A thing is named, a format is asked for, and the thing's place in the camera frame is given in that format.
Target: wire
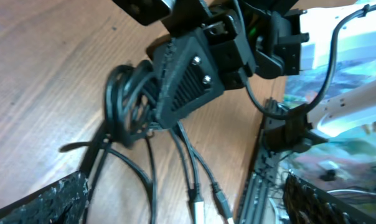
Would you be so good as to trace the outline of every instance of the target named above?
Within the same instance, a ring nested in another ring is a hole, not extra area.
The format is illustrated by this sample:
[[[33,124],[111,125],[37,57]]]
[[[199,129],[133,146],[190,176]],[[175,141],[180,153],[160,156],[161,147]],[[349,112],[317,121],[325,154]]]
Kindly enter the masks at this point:
[[[215,177],[213,176],[212,171],[210,170],[210,168],[206,164],[206,162],[203,159],[203,157],[199,154],[198,151],[196,151],[195,148],[193,148],[193,152],[194,152],[194,155],[195,155],[196,159],[200,162],[200,164],[202,165],[203,169],[206,171],[207,177],[209,178],[209,180],[211,181],[211,183],[212,184],[216,184],[217,181],[215,180]]]
[[[278,208],[276,207],[274,200],[270,197],[268,198],[268,200],[270,201],[271,206],[273,207],[273,210],[274,210],[275,224],[279,224],[279,222],[280,222],[280,212],[279,212]]]
[[[234,6],[235,6],[235,11],[237,12],[237,14],[239,15],[239,18],[240,18],[240,24],[242,26],[243,35],[246,37],[245,19],[243,18],[242,10],[240,10],[239,2],[238,2],[238,0],[232,0],[232,1],[233,1]]]
[[[174,130],[170,129],[169,132],[170,132],[171,138],[173,138],[173,140],[174,140],[174,142],[176,144],[177,150],[178,150],[178,152],[180,154],[182,168],[184,170],[184,176],[185,176],[185,179],[186,179],[187,190],[190,190],[189,174],[188,174],[188,168],[187,168],[187,164],[186,164],[186,159],[185,159],[185,156],[184,156],[184,152],[182,150],[182,147],[180,145],[180,142],[178,141],[178,138],[177,138]]]
[[[373,192],[366,192],[364,190],[351,190],[351,189],[338,189],[338,190],[328,190],[328,193],[338,193],[338,192],[352,192],[352,193],[359,193],[359,194],[366,194],[366,195],[373,195],[376,196],[376,193]]]
[[[94,190],[95,190],[96,184],[98,183],[98,179],[100,178],[100,174],[101,174],[102,168],[103,168],[103,166],[105,164],[105,159],[108,156],[108,152],[110,150],[110,147],[111,147],[111,144],[110,144],[110,142],[108,142],[106,144],[105,150],[103,151],[103,154],[101,156],[100,163],[98,164],[98,167],[96,168],[96,171],[94,173],[94,178],[93,178],[93,181],[92,181],[92,184],[91,184],[91,189],[90,189],[90,191],[88,193],[88,197],[87,197],[87,201],[88,202],[91,202],[91,200],[93,198]],[[83,224],[87,223],[88,209],[89,209],[89,207],[87,207],[86,209],[84,209],[83,222],[82,222]]]
[[[96,183],[105,163],[108,153],[120,158],[137,174],[145,186],[145,191],[151,207],[150,224],[156,221],[156,168],[153,150],[147,132],[152,122],[152,109],[156,105],[156,79],[152,72],[152,64],[143,60],[133,68],[119,65],[114,68],[105,85],[104,112],[105,130],[109,134],[105,150],[95,172],[88,201],[92,199]],[[111,148],[112,142],[130,147],[135,140],[145,138],[151,163],[152,180],[133,161]],[[87,221],[88,209],[84,211],[83,223]]]
[[[157,96],[156,78],[152,70],[148,60],[141,61],[136,68],[119,65],[111,71],[106,82],[106,130],[112,140],[125,147],[145,138],[149,131]]]
[[[256,98],[253,94],[253,91],[251,90],[250,82],[246,81],[245,87],[246,87],[247,93],[248,93],[251,101],[253,102],[253,104],[257,107],[257,109],[260,112],[262,112],[265,116],[273,118],[273,119],[277,119],[277,120],[289,120],[289,119],[298,118],[300,116],[304,116],[305,114],[310,112],[312,109],[314,109],[321,102],[321,100],[325,97],[326,91],[328,90],[328,88],[329,88],[329,86],[332,82],[334,73],[335,73],[336,58],[337,58],[337,40],[338,40],[337,38],[338,38],[340,29],[350,20],[357,18],[357,17],[364,16],[364,14],[365,14],[364,12],[372,12],[372,11],[375,11],[375,10],[376,10],[376,4],[373,5],[373,6],[370,6],[369,10],[367,10],[366,8],[359,9],[358,11],[355,11],[352,14],[346,16],[343,20],[340,21],[340,23],[338,23],[338,25],[336,25],[335,29],[333,30],[333,34],[332,34],[331,49],[330,49],[331,53],[329,55],[329,65],[328,65],[328,68],[327,68],[327,73],[326,73],[326,78],[324,80],[324,83],[322,84],[322,87],[319,90],[315,99],[313,99],[312,102],[310,104],[308,104],[305,108],[303,108],[303,110],[300,113],[286,114],[286,115],[270,113],[256,100]]]
[[[287,157],[289,157],[293,153],[294,153],[293,151],[289,152],[287,155],[285,155],[284,157],[282,157],[282,159],[280,159],[280,162],[283,161],[283,160],[285,160]]]
[[[271,12],[268,11],[268,10],[262,10],[262,9],[258,9],[254,6],[252,6],[251,4],[249,4],[248,2],[246,2],[245,0],[241,1],[243,3],[243,5],[245,5],[247,8],[249,8],[252,13],[254,14],[257,14],[259,16],[264,16],[264,17],[270,17],[271,16]]]
[[[179,133],[179,134],[181,134],[180,138],[182,138],[184,144],[186,145],[187,151],[188,151],[190,163],[191,163],[191,166],[192,166],[192,173],[194,175],[194,184],[195,185],[200,184],[199,171],[198,171],[198,166],[197,166],[196,160],[195,160],[194,148],[192,147],[192,145],[189,141],[188,135],[187,135],[181,121],[177,122],[177,126],[178,126],[178,128],[181,132],[181,133]]]

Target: cable tie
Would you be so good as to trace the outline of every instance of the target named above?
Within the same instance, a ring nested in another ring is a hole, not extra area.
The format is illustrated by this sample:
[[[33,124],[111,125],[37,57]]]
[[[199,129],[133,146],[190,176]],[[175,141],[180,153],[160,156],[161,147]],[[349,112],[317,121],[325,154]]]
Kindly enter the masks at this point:
[[[367,15],[367,13],[369,12],[369,9],[370,9],[370,5],[369,4],[364,5],[364,7],[362,8],[362,10],[363,10],[364,13],[361,16],[359,16],[359,18],[365,17]]]

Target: screw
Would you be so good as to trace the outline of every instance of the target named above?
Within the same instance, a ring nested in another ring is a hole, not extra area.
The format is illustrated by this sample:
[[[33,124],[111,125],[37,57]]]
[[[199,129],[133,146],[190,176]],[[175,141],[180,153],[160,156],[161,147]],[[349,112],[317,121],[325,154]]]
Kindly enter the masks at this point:
[[[195,56],[194,59],[192,60],[192,64],[198,65],[198,64],[200,64],[200,61],[201,61],[200,57]]]
[[[302,139],[301,144],[310,148],[311,146],[313,146],[313,141],[311,139],[304,138]]]
[[[202,83],[205,85],[208,85],[211,81],[212,81],[212,77],[205,75],[205,77],[203,77]]]
[[[136,5],[136,4],[131,4],[130,5],[130,9],[132,10],[132,12],[133,13],[135,13],[135,14],[139,14],[140,13],[140,9],[139,9],[139,7]]]

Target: wooden table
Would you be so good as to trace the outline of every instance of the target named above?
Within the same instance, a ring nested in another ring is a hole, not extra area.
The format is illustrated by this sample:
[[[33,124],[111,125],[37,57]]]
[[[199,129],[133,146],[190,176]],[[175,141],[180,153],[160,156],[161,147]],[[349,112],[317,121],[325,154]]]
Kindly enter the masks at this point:
[[[309,1],[301,8],[315,6]],[[84,150],[61,154],[58,148],[90,140],[102,119],[108,72],[122,63],[136,65],[146,46],[165,33],[159,22],[139,25],[110,0],[0,0],[0,208],[76,170]],[[259,100],[282,99],[284,78],[250,81]],[[235,90],[184,121],[234,209],[261,117],[245,91]],[[190,223],[176,148],[168,133],[156,133],[153,146],[158,223]],[[118,150],[149,171],[143,142]],[[200,178],[206,221],[221,223],[203,170]],[[148,208],[138,178],[110,156],[90,223],[147,223]]]

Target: black cable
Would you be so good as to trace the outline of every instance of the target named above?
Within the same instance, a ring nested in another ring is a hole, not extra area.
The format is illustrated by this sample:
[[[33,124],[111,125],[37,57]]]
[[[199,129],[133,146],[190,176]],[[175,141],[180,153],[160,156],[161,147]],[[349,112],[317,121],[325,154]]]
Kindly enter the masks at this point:
[[[283,160],[285,160],[287,157],[289,157],[289,156],[292,155],[293,153],[294,153],[293,151],[287,153],[287,155],[285,155],[284,157],[282,157],[282,159],[280,159],[280,162],[283,161]]]
[[[239,18],[240,18],[240,23],[241,23],[241,26],[242,26],[243,35],[246,37],[245,19],[243,18],[242,10],[240,10],[239,2],[238,2],[238,0],[232,0],[232,1],[233,1],[234,6],[235,6],[235,11],[237,12],[237,14],[239,15]]]
[[[211,183],[212,184],[216,184],[217,181],[215,180],[215,177],[214,177],[212,171],[210,170],[209,166],[206,164],[206,162],[203,159],[203,157],[199,154],[198,151],[196,151],[195,148],[193,148],[193,152],[194,152],[195,158],[200,162],[200,164],[202,165],[203,169],[205,170],[205,172],[207,174],[207,177],[209,178],[209,180],[211,181]]]
[[[324,83],[322,84],[321,89],[319,90],[317,96],[315,99],[312,100],[310,104],[308,104],[303,110],[298,113],[298,114],[286,114],[286,115],[280,115],[280,114],[274,114],[270,113],[267,111],[255,98],[251,87],[250,87],[250,82],[246,81],[245,87],[247,90],[247,93],[253,102],[253,104],[257,107],[257,109],[262,112],[265,116],[277,119],[277,120],[288,120],[288,119],[293,119],[293,118],[298,118],[300,116],[306,115],[308,112],[310,112],[312,109],[314,109],[320,102],[321,100],[325,97],[326,91],[328,90],[334,73],[336,69],[336,58],[337,58],[337,38],[339,35],[340,29],[350,20],[357,18],[357,17],[362,17],[364,15],[364,12],[372,12],[376,10],[376,5],[370,6],[369,9],[359,9],[358,11],[353,12],[352,14],[346,16],[343,20],[336,25],[335,29],[333,30],[332,34],[332,40],[331,40],[331,49],[330,49],[330,56],[329,56],[329,65],[327,68],[327,73],[326,73],[326,78]]]
[[[157,197],[156,197],[156,191],[157,191],[157,178],[156,178],[156,167],[155,167],[155,160],[153,156],[153,150],[151,147],[151,142],[149,141],[148,137],[145,137],[145,142],[148,149],[149,154],[149,161],[151,163],[151,170],[152,170],[152,194],[151,194],[151,224],[155,224],[156,222],[156,204],[157,204]]]
[[[150,224],[156,221],[156,168],[153,150],[146,133],[152,122],[152,109],[156,106],[157,97],[156,78],[151,62],[143,60],[136,68],[128,65],[119,65],[114,68],[105,85],[104,111],[105,130],[110,135],[106,142],[103,156],[95,172],[88,201],[92,199],[100,172],[108,153],[119,157],[141,179],[145,186],[151,207]],[[145,138],[149,160],[151,163],[152,180],[133,161],[121,153],[111,149],[111,143],[121,143],[130,147],[135,140]],[[83,223],[87,221],[88,209],[84,211]]]
[[[98,164],[98,167],[96,168],[96,171],[94,173],[94,178],[93,178],[93,181],[92,181],[92,184],[91,184],[91,189],[88,193],[88,197],[87,197],[87,200],[91,203],[91,200],[93,198],[93,195],[94,195],[94,191],[95,191],[95,187],[96,187],[96,184],[98,183],[98,179],[100,178],[100,174],[101,174],[101,171],[102,171],[102,168],[105,164],[105,159],[106,157],[108,156],[108,152],[110,151],[111,149],[111,143],[108,142],[105,146],[105,150],[103,151],[103,154],[101,156],[101,159],[100,159],[100,163]],[[86,209],[84,209],[84,213],[83,213],[83,224],[86,224],[87,223],[87,218],[88,218],[88,209],[89,207],[87,207]]]
[[[251,10],[252,13],[262,16],[262,17],[271,17],[271,12],[269,10],[258,9],[252,6],[251,4],[249,4],[248,2],[246,2],[245,0],[242,0],[241,2],[243,3],[245,7],[249,8],[249,10]]]
[[[176,144],[177,150],[179,152],[179,155],[180,155],[180,158],[181,158],[181,163],[182,163],[182,168],[184,170],[184,176],[185,176],[185,180],[186,180],[187,190],[190,191],[191,187],[190,187],[190,184],[189,184],[189,174],[188,174],[186,159],[185,159],[185,156],[184,156],[184,151],[182,150],[182,147],[180,145],[180,142],[178,141],[178,138],[177,138],[175,132],[172,129],[170,129],[169,132],[170,132],[171,138],[173,138],[173,140]]]
[[[157,210],[157,179],[156,179],[156,168],[155,168],[155,161],[153,157],[153,150],[149,138],[145,138],[145,142],[148,149],[149,154],[149,162],[151,163],[151,173],[152,173],[152,181],[146,175],[145,171],[143,171],[136,163],[134,163],[131,159],[127,158],[126,156],[122,155],[120,152],[111,149],[110,153],[114,156],[120,158],[123,162],[125,162],[140,178],[141,182],[144,184],[144,188],[146,191],[146,195],[148,196],[149,204],[151,207],[151,219],[149,221],[150,224],[155,224],[156,221],[156,210]]]
[[[181,134],[182,140],[183,140],[183,142],[184,142],[184,144],[186,145],[186,148],[187,148],[190,164],[192,166],[192,173],[193,173],[193,176],[194,176],[194,185],[195,185],[195,187],[197,187],[197,185],[198,186],[200,185],[200,179],[199,179],[198,166],[196,164],[195,155],[194,155],[194,148],[192,147],[192,145],[189,141],[188,135],[187,135],[181,121],[177,122],[177,126],[178,126],[178,128],[181,132],[179,134]]]
[[[206,171],[206,174],[211,181],[210,186],[212,187],[213,201],[214,201],[214,204],[217,208],[218,213],[224,218],[224,220],[227,223],[233,223],[232,212],[231,212],[230,206],[228,204],[227,197],[225,196],[222,189],[220,188],[219,183],[215,180],[212,171],[210,170],[210,168],[206,164],[203,157],[199,154],[199,152],[196,151],[196,149],[190,143],[188,135],[187,135],[187,133],[184,129],[184,126],[182,125],[182,123],[180,121],[177,123],[177,127],[175,128],[175,130],[177,132],[177,135],[181,139],[181,141],[183,141],[184,144],[186,145],[187,149],[189,149],[189,151],[191,151],[193,153],[194,157],[200,162],[200,164],[202,165],[202,167]],[[196,194],[197,195],[199,194],[198,198],[199,198],[199,200],[201,200],[203,202],[203,200],[201,199],[202,196],[200,196],[200,193],[196,192]]]

